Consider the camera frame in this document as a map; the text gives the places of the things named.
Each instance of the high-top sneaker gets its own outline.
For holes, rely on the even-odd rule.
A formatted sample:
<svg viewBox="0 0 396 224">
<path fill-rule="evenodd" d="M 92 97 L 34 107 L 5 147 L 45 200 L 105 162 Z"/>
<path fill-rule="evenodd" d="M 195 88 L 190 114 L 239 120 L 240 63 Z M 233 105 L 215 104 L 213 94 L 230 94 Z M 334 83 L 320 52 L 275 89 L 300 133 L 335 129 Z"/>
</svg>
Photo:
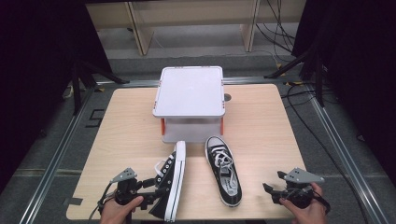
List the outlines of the high-top sneaker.
<svg viewBox="0 0 396 224">
<path fill-rule="evenodd" d="M 221 200 L 230 207 L 237 206 L 241 202 L 242 190 L 233 153 L 221 138 L 212 136 L 206 140 L 205 154 L 218 182 Z"/>
<path fill-rule="evenodd" d="M 164 221 L 174 222 L 177 212 L 178 200 L 183 182 L 184 167 L 186 162 L 186 143 L 179 141 L 175 145 L 174 152 L 169 155 L 164 162 L 163 167 L 158 169 L 157 163 L 155 169 L 155 186 L 158 189 L 164 189 L 165 194 L 149 211 L 155 217 L 162 218 Z"/>
</svg>

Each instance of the human hand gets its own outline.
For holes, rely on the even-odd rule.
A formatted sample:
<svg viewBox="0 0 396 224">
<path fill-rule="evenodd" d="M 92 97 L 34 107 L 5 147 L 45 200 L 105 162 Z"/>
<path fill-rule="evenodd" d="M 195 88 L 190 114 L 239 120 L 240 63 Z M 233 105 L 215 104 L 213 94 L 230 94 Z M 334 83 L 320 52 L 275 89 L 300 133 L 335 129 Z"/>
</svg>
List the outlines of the human hand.
<svg viewBox="0 0 396 224">
<path fill-rule="evenodd" d="M 125 205 L 118 204 L 114 199 L 105 203 L 100 218 L 100 224 L 123 224 L 130 212 L 134 212 L 137 206 L 143 202 L 142 196 L 136 197 Z"/>
<path fill-rule="evenodd" d="M 311 183 L 314 192 L 322 195 L 322 189 L 316 183 Z M 326 210 L 325 207 L 318 202 L 318 200 L 313 199 L 311 204 L 306 208 L 301 209 L 294 205 L 291 201 L 281 198 L 279 200 L 287 209 L 289 209 L 295 216 L 295 219 L 291 222 L 292 224 L 326 224 Z"/>
</svg>

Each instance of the sneaker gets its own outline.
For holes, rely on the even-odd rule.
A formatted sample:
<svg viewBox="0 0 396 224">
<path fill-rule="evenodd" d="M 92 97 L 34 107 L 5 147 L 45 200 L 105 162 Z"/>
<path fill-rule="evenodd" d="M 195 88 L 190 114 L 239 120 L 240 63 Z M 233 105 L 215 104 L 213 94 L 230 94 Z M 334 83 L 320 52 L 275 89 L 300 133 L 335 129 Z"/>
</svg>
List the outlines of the sneaker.
<svg viewBox="0 0 396 224">
<path fill-rule="evenodd" d="M 164 161 L 161 169 L 158 169 L 161 161 L 157 163 L 155 166 L 157 171 L 155 186 L 158 189 L 164 189 L 165 194 L 149 211 L 150 214 L 167 222 L 175 221 L 185 162 L 186 143 L 179 141 L 175 145 L 174 152 Z"/>
<path fill-rule="evenodd" d="M 242 190 L 233 163 L 233 153 L 219 137 L 212 136 L 205 143 L 206 159 L 218 182 L 221 200 L 230 207 L 240 204 Z"/>
</svg>

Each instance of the wooden table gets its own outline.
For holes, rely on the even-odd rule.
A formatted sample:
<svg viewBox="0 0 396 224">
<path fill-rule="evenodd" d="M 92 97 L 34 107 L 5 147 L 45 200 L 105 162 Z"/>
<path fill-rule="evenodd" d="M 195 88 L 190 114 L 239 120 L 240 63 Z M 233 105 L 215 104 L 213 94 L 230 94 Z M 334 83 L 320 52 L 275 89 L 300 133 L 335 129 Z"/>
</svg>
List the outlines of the wooden table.
<svg viewBox="0 0 396 224">
<path fill-rule="evenodd" d="M 114 91 L 73 196 L 82 203 L 69 205 L 68 218 L 88 219 L 108 181 L 127 167 L 137 172 L 138 180 L 154 177 L 154 165 L 173 151 L 174 145 L 162 142 L 160 120 L 152 115 L 156 91 Z M 235 208 L 222 203 L 204 144 L 187 144 L 177 220 L 291 217 L 286 208 L 273 204 L 262 187 L 265 182 L 283 189 L 286 183 L 277 177 L 277 171 L 305 169 L 276 86 L 226 85 L 224 91 L 232 100 L 226 103 L 223 138 L 233 152 L 242 201 Z M 133 219 L 157 219 L 149 214 L 150 208 L 136 209 Z"/>
</svg>

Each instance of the black canvas sneaker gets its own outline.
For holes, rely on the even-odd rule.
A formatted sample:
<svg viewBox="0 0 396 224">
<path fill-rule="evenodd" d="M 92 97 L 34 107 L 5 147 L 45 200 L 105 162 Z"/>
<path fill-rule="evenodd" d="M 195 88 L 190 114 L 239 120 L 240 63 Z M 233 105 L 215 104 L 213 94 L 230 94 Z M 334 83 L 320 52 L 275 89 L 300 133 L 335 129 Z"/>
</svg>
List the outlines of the black canvas sneaker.
<svg viewBox="0 0 396 224">
<path fill-rule="evenodd" d="M 158 169 L 161 162 L 155 166 L 157 171 L 155 186 L 158 189 L 163 189 L 165 194 L 149 213 L 164 221 L 174 222 L 186 164 L 186 143 L 184 141 L 177 142 L 174 152 L 164 161 L 162 168 Z"/>
<path fill-rule="evenodd" d="M 212 136 L 206 140 L 205 154 L 218 182 L 221 200 L 236 207 L 241 202 L 242 190 L 231 150 L 221 138 Z"/>
</svg>

